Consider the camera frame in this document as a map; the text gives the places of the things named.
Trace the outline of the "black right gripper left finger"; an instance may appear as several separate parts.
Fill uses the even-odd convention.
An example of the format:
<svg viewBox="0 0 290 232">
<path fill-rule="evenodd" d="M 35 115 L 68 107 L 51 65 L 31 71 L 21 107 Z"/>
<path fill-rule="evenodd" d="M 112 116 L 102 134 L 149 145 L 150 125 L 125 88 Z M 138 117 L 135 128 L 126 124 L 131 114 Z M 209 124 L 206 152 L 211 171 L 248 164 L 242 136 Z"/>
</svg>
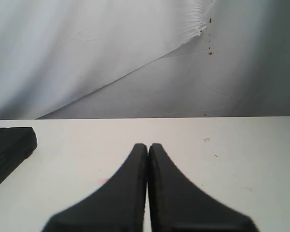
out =
<svg viewBox="0 0 290 232">
<path fill-rule="evenodd" d="M 53 215 L 45 232 L 143 231 L 147 147 L 135 144 L 118 171 L 93 194 Z"/>
</svg>

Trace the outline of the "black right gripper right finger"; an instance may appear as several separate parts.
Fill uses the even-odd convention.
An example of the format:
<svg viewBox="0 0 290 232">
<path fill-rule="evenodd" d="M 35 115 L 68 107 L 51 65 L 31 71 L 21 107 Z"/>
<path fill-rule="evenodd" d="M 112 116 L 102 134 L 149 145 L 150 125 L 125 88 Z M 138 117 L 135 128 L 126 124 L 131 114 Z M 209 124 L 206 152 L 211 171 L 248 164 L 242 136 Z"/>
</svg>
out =
<svg viewBox="0 0 290 232">
<path fill-rule="evenodd" d="M 148 153 L 148 197 L 154 232 L 254 232 L 253 220 L 210 197 L 172 162 L 161 144 Z"/>
</svg>

